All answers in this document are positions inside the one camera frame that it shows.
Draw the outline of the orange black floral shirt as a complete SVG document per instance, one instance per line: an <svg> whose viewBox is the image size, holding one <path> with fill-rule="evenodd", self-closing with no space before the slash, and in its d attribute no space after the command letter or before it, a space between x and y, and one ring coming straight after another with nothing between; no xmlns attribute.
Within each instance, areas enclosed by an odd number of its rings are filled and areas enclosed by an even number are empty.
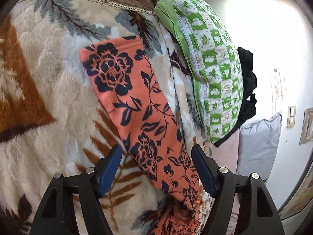
<svg viewBox="0 0 313 235"><path fill-rule="evenodd" d="M140 196L165 194L151 233L195 234L200 180L141 38L101 41L80 49L79 57L127 155L148 179Z"/></svg>

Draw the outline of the pink bed headboard cushion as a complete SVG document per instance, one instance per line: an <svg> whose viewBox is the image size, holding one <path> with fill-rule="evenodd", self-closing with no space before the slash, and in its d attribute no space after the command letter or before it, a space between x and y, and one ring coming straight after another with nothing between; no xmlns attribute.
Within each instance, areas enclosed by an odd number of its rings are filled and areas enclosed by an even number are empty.
<svg viewBox="0 0 313 235"><path fill-rule="evenodd" d="M214 159L219 166L227 167L233 174L236 174L239 151L239 131L233 133L225 142L214 150ZM235 194L231 218L226 234L235 234L239 214L239 198Z"/></svg>

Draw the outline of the grey blue pillow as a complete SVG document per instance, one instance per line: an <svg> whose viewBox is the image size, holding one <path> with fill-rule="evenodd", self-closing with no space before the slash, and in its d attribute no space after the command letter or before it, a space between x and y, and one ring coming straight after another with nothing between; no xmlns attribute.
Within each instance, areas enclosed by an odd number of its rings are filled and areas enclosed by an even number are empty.
<svg viewBox="0 0 313 235"><path fill-rule="evenodd" d="M249 176L258 173L263 181L267 181L280 140L282 116L271 120L260 120L239 128L239 152L237 174Z"/></svg>

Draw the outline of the leaf pattern plush blanket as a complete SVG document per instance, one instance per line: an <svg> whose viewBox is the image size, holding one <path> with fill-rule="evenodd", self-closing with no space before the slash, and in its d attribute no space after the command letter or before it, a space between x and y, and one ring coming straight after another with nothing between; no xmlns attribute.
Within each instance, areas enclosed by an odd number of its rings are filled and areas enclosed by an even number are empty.
<svg viewBox="0 0 313 235"><path fill-rule="evenodd" d="M121 138L78 51L138 35L183 142L203 135L185 59L152 10L105 0L19 0L1 25L1 234L28 234L51 175L73 175Z"/></svg>

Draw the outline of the black garment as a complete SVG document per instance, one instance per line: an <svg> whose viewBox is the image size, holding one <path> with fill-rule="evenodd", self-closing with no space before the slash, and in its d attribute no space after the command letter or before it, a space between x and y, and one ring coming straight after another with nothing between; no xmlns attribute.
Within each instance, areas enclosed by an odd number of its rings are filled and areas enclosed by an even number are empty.
<svg viewBox="0 0 313 235"><path fill-rule="evenodd" d="M256 114L257 100L255 98L255 94L253 93L255 88L257 88L257 77L253 73L254 56L252 52L245 50L242 47L238 47L237 51L241 64L244 87L242 104L240 106L238 120L234 128L226 134L226 136L214 143L213 145L215 147L219 147L222 143L224 143L241 125Z"/></svg>

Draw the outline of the green white patterned pillow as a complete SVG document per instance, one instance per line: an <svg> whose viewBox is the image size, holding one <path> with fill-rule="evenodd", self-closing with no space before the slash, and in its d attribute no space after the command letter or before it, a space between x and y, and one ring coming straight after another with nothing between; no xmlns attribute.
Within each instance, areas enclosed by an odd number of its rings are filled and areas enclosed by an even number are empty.
<svg viewBox="0 0 313 235"><path fill-rule="evenodd" d="M243 100L237 49L204 0L159 0L154 10L180 45L205 134L218 145L235 128Z"/></svg>

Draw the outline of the framed wall picture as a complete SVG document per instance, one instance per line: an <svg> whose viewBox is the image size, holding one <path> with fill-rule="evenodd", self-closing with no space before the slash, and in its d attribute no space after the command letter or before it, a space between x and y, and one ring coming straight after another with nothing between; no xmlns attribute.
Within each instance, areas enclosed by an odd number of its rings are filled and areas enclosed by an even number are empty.
<svg viewBox="0 0 313 235"><path fill-rule="evenodd" d="M313 107L305 109L301 137L299 144L312 142L313 134Z"/></svg>

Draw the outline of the wall light switch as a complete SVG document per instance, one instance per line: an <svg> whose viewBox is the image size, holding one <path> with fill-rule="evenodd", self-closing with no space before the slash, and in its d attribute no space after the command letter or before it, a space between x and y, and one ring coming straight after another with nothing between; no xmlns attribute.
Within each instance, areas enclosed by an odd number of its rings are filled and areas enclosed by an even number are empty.
<svg viewBox="0 0 313 235"><path fill-rule="evenodd" d="M286 128L293 128L296 120L296 106L289 107Z"/></svg>

